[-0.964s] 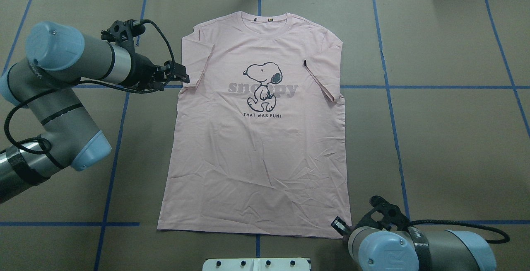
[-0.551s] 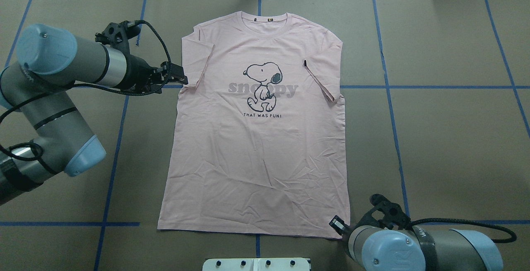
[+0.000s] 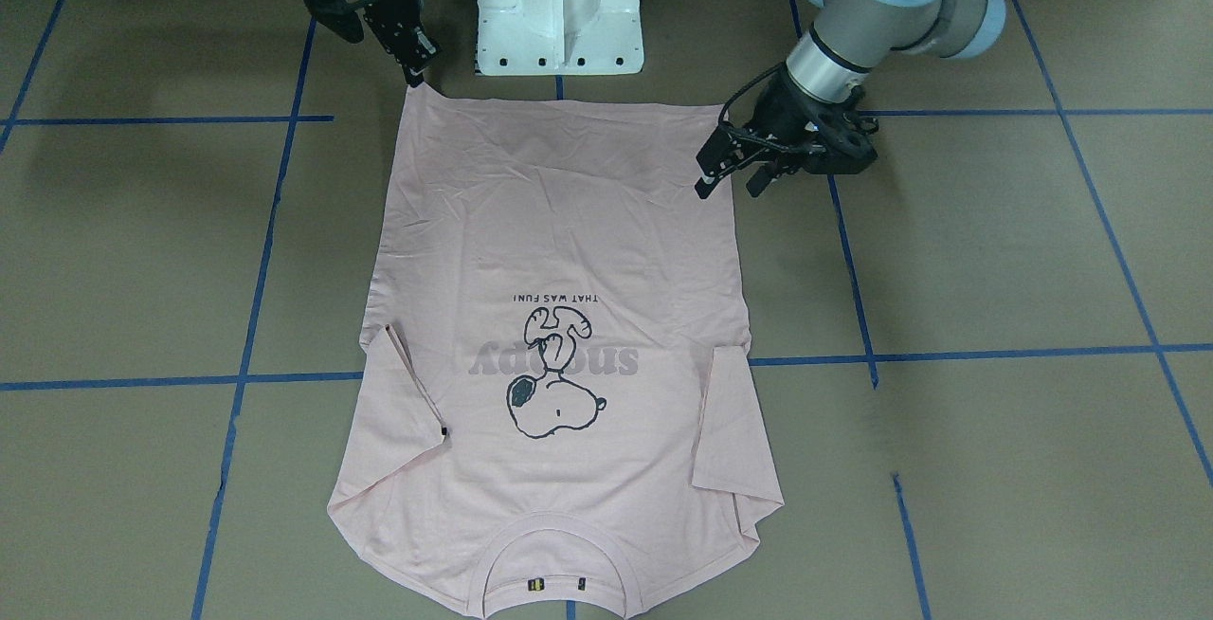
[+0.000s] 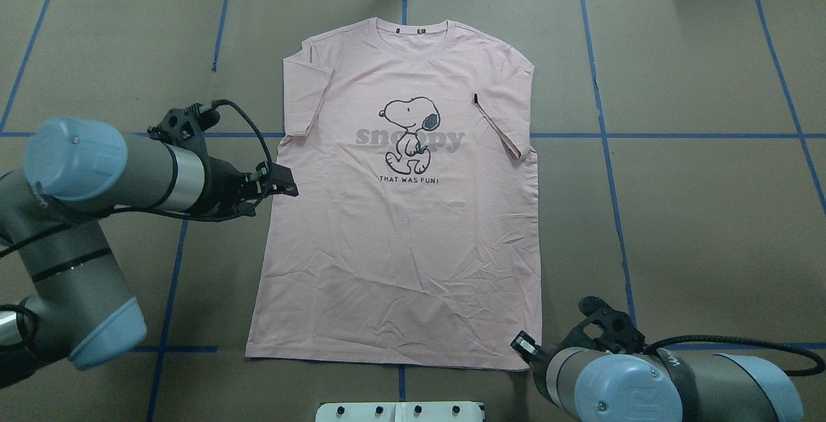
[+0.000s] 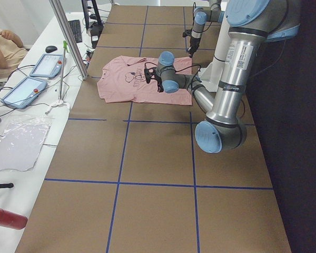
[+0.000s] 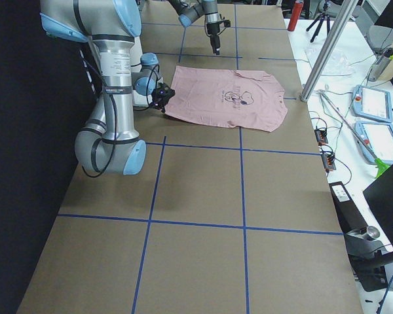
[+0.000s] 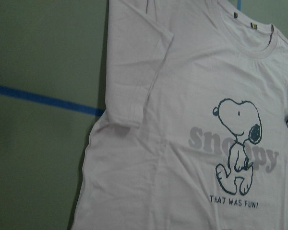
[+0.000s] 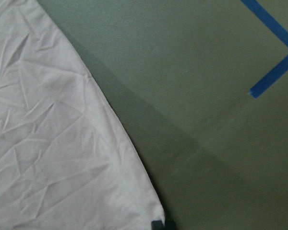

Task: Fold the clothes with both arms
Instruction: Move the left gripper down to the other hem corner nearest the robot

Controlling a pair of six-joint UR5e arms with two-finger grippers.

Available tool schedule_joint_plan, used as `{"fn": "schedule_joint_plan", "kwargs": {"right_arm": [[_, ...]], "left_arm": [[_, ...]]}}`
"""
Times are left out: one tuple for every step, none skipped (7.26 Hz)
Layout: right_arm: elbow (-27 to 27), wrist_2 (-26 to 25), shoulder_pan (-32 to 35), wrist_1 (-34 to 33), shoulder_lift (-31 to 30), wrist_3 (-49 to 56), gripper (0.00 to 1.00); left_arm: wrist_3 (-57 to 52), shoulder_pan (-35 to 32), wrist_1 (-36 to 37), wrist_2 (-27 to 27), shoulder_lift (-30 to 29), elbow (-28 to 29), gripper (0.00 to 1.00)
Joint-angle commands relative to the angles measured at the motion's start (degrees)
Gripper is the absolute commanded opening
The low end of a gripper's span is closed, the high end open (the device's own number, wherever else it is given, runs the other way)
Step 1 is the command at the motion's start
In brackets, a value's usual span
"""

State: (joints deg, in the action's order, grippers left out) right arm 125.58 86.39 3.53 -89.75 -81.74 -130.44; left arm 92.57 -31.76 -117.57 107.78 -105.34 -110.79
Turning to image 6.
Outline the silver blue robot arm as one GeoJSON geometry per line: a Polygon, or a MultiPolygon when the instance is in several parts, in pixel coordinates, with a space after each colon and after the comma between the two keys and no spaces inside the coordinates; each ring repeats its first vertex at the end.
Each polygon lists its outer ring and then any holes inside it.
{"type": "Polygon", "coordinates": [[[194,5],[179,0],[168,0],[168,2],[178,14],[178,20],[184,28],[204,17],[204,32],[210,40],[212,52],[216,56],[220,55],[220,25],[229,27],[229,21],[225,20],[219,13],[217,1],[197,1],[194,5]]]}
{"type": "Polygon", "coordinates": [[[77,134],[75,155],[84,171],[135,175],[143,167],[146,143],[134,127],[134,95],[154,96],[160,88],[155,54],[131,52],[141,35],[135,1],[41,1],[43,29],[52,36],[94,45],[102,92],[77,134]]]}

